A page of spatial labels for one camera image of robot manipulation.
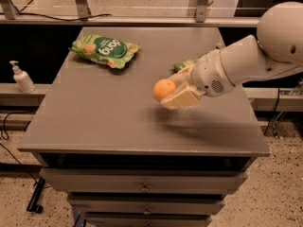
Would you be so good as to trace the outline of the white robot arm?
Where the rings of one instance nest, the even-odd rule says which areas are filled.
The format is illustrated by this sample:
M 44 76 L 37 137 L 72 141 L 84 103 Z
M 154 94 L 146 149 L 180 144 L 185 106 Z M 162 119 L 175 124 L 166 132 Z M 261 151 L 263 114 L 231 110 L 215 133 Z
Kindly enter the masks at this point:
M 303 4 L 285 2 L 258 20 L 249 35 L 190 62 L 153 86 L 153 97 L 167 109 L 194 105 L 203 96 L 217 97 L 249 81 L 280 79 L 303 68 Z

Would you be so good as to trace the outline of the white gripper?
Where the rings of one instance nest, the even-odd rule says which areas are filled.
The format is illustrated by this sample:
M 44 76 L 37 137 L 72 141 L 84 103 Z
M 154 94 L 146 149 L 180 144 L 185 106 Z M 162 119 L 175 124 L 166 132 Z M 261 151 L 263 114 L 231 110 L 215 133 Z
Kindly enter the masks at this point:
M 175 110 L 197 104 L 201 97 L 217 97 L 234 90 L 235 85 L 228 77 L 223 67 L 221 51 L 212 50 L 199 58 L 194 66 L 188 66 L 168 78 L 169 85 L 179 87 L 171 96 L 160 101 L 160 104 L 167 109 Z

